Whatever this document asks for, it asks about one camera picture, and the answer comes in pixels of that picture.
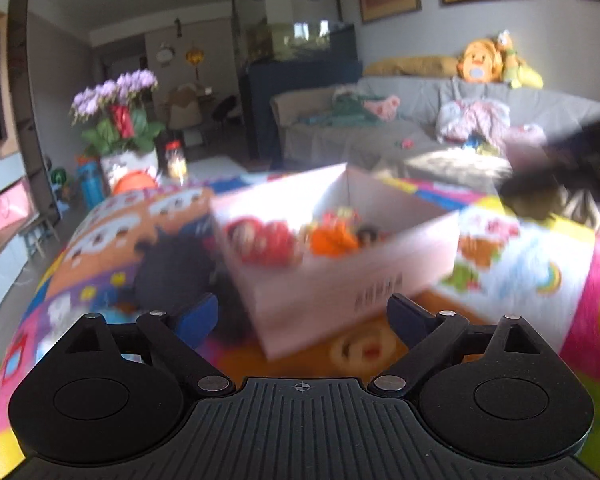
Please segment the red doll figure toy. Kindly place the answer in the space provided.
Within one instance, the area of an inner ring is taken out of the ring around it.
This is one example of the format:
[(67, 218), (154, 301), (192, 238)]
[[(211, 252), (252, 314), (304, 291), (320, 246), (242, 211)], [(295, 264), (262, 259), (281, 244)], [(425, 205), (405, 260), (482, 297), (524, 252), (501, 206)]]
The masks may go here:
[(242, 217), (224, 232), (241, 262), (254, 266), (295, 266), (302, 260), (300, 242), (285, 221)]

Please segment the black plush toy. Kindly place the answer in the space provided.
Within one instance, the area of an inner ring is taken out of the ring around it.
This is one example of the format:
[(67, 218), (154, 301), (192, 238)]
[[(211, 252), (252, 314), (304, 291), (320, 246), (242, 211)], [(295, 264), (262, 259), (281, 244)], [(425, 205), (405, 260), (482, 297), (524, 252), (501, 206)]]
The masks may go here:
[(249, 337), (251, 325), (237, 288), (222, 263), (204, 247), (202, 238), (191, 232), (160, 233), (155, 240), (138, 240), (134, 255), (140, 262), (132, 283), (118, 293), (118, 307), (178, 316), (204, 296), (213, 295), (219, 303), (215, 337), (228, 344)]

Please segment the purple orchid flower pot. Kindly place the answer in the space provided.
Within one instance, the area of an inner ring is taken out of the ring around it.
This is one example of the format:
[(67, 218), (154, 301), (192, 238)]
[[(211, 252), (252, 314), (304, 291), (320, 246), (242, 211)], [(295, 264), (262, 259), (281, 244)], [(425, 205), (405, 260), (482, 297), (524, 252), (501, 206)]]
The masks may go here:
[(72, 100), (72, 121), (85, 126), (87, 153), (98, 158), (110, 190), (131, 172), (158, 174), (156, 140), (166, 126), (148, 117), (143, 102), (157, 86), (154, 72), (136, 70), (86, 88)]

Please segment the pink white clothes pile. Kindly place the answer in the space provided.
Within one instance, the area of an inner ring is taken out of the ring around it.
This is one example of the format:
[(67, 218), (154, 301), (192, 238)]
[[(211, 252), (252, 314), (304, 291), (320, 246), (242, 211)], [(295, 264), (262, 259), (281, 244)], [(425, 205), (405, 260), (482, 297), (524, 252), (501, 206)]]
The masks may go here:
[(491, 99), (460, 99), (446, 102), (436, 120), (436, 136), (440, 142), (466, 144), (477, 139), (495, 153), (504, 152), (504, 139), (510, 122), (509, 107)]

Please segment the yellow duck plush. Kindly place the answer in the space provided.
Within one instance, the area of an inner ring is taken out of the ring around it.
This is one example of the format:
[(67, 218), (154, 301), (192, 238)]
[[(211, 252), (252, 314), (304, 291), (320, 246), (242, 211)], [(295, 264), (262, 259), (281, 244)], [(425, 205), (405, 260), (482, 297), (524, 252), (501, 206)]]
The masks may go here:
[(503, 59), (492, 39), (471, 41), (457, 63), (457, 73), (472, 84), (501, 82)]

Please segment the red green toy camera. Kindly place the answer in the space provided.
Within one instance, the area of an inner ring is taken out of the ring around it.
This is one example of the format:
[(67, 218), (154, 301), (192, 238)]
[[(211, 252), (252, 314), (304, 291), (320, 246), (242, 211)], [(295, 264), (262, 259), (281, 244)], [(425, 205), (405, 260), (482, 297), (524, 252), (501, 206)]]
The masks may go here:
[(325, 226), (339, 226), (354, 230), (361, 223), (361, 216), (356, 209), (342, 206), (324, 212), (322, 223)]

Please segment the green clothes on sofa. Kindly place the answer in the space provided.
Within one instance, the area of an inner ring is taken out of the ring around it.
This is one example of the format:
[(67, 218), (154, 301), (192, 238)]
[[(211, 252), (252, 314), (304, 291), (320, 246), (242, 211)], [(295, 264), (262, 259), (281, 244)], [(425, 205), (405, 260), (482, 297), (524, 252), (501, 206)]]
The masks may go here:
[(332, 98), (326, 112), (309, 114), (298, 119), (300, 124), (327, 127), (362, 127), (393, 122), (398, 116), (401, 100), (398, 96), (364, 96), (341, 93)]

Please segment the pink cardboard box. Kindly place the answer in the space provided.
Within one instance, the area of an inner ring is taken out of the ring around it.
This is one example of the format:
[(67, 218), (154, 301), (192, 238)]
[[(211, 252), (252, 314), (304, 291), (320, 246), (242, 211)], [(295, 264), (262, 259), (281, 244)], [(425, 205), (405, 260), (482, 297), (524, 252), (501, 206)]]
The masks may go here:
[(213, 231), (268, 359), (450, 275), (460, 215), (348, 165), (212, 198)]

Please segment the grey sofa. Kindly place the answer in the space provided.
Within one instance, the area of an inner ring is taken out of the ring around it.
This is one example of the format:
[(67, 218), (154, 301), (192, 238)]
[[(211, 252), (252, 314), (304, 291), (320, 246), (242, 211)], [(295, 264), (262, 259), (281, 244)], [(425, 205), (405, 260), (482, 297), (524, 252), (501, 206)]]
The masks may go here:
[[(338, 119), (338, 96), (397, 96), (392, 122)], [(272, 99), (283, 160), (297, 167), (347, 162), (398, 178), (437, 180), (490, 192), (510, 173), (508, 161), (463, 150), (437, 138), (440, 110), (453, 101), (506, 105), (513, 126), (538, 126), (555, 141), (600, 119), (600, 102), (505, 84), (470, 84), (460, 78), (364, 77), (356, 84), (298, 90)]]

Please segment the red lid glass jar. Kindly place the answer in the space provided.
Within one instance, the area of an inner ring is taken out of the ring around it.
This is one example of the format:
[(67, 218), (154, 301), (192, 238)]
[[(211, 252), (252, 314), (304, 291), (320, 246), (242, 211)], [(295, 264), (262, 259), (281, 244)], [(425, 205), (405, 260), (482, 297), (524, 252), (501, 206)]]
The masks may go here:
[(173, 181), (183, 184), (187, 179), (188, 168), (185, 153), (179, 140), (173, 140), (166, 144), (166, 171)]

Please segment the glass fish tank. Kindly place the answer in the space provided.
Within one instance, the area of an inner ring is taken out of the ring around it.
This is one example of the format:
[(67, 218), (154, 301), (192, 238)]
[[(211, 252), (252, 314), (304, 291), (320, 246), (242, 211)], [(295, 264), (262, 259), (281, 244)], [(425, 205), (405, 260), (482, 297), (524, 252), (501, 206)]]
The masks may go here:
[(358, 57), (340, 0), (232, 0), (236, 66)]

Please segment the blue water bottle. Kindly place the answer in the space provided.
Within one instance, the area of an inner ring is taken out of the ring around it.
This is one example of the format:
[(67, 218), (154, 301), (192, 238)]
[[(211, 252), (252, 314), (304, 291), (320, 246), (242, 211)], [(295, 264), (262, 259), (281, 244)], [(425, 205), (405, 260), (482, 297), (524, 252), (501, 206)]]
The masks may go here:
[(80, 182), (84, 204), (88, 210), (93, 210), (105, 200), (104, 181), (100, 171), (99, 162), (90, 159), (76, 168)]

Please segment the mustard yellow pillow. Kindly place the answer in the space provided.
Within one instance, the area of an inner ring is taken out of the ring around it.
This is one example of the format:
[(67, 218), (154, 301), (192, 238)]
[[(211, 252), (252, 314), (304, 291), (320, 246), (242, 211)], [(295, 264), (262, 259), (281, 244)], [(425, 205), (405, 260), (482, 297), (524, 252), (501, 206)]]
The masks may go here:
[(452, 78), (458, 74), (457, 58), (444, 55), (383, 58), (363, 70), (364, 77), (415, 76)]

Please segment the dining chair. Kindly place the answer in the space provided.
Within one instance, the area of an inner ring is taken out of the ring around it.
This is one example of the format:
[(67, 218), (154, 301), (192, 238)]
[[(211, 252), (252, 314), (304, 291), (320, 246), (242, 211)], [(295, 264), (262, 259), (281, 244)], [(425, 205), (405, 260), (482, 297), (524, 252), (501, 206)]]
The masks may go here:
[(168, 93), (166, 97), (171, 130), (182, 135), (183, 143), (188, 147), (204, 145), (204, 134), (201, 125), (204, 122), (196, 87), (192, 84), (181, 84)]

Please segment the orange pumpkin bottle toy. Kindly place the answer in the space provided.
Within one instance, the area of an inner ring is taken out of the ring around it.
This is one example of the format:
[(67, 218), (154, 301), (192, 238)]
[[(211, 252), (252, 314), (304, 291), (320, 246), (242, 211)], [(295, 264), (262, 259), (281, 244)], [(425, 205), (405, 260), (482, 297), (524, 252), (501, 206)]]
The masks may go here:
[(309, 236), (309, 248), (313, 255), (337, 258), (357, 252), (361, 243), (350, 229), (318, 226)]

